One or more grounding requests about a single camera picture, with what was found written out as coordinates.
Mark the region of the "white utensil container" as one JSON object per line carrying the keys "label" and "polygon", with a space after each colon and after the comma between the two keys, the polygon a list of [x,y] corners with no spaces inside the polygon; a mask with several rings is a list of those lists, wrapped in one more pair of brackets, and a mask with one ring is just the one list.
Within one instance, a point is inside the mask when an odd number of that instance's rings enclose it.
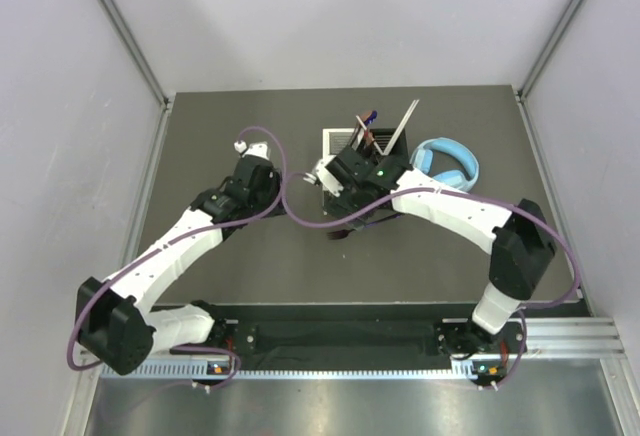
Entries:
{"label": "white utensil container", "polygon": [[322,161],[336,156],[349,144],[354,128],[324,128],[322,130]]}

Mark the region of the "white-blade green-handle knife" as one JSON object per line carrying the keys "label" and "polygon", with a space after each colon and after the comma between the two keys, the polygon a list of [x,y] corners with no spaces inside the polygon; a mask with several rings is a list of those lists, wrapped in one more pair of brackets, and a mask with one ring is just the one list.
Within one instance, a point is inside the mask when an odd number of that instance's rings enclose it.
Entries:
{"label": "white-blade green-handle knife", "polygon": [[372,135],[368,129],[368,119],[362,119],[361,116],[356,116],[356,131],[353,138],[353,145],[355,148],[359,146],[367,147],[372,144]]}

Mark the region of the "black utensil container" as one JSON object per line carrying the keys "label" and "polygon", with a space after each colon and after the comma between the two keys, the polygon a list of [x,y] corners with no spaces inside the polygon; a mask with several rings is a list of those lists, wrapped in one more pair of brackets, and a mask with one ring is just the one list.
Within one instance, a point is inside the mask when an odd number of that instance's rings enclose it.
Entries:
{"label": "black utensil container", "polygon": [[[382,151],[385,151],[390,145],[394,134],[395,130],[392,128],[374,128],[372,130],[372,136]],[[399,136],[395,139],[395,142],[389,151],[389,156],[398,159],[405,169],[411,168],[411,163],[409,162],[410,151],[405,130],[402,130]]]}

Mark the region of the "rainbow spoon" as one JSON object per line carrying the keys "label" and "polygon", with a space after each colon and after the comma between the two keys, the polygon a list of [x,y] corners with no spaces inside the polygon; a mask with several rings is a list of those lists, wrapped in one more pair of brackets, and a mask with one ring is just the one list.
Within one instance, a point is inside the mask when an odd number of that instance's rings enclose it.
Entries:
{"label": "rainbow spoon", "polygon": [[371,110],[363,116],[363,122],[366,126],[371,124],[377,118],[377,111]]}

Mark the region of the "purple fork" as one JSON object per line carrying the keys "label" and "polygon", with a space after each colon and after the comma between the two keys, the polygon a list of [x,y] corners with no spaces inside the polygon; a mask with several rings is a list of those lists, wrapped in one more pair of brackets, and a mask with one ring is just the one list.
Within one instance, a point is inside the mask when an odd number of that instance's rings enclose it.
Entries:
{"label": "purple fork", "polygon": [[334,230],[334,231],[328,232],[326,234],[326,237],[330,241],[338,241],[338,240],[346,239],[348,236],[350,236],[354,232],[363,231],[363,230],[365,230],[367,228],[370,228],[372,226],[374,226],[374,223],[365,224],[365,225],[359,226],[359,227],[351,227],[351,228],[344,228],[344,229]]}

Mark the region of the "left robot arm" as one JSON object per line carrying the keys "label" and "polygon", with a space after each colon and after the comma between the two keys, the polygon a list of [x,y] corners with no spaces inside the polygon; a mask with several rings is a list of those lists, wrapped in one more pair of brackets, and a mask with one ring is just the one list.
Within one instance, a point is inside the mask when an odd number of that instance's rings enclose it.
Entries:
{"label": "left robot arm", "polygon": [[199,258],[235,231],[279,213],[282,172],[268,142],[238,141],[234,171],[202,191],[156,242],[103,280],[88,278],[76,296],[72,345],[80,345],[118,375],[134,372],[150,355],[196,344],[216,352],[227,330],[203,302],[158,310],[165,291]]}

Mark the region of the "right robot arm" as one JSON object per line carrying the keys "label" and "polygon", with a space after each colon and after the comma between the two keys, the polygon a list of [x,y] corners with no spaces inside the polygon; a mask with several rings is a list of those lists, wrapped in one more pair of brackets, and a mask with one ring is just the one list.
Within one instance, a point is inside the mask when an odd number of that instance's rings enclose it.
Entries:
{"label": "right robot arm", "polygon": [[345,147],[320,159],[304,179],[322,188],[324,209],[336,219],[362,225],[378,202],[447,229],[488,254],[489,282],[466,328],[469,344],[481,352],[502,341],[503,327],[531,299],[556,254],[535,202],[523,199],[508,208],[479,201],[413,168],[405,156],[374,159]]}

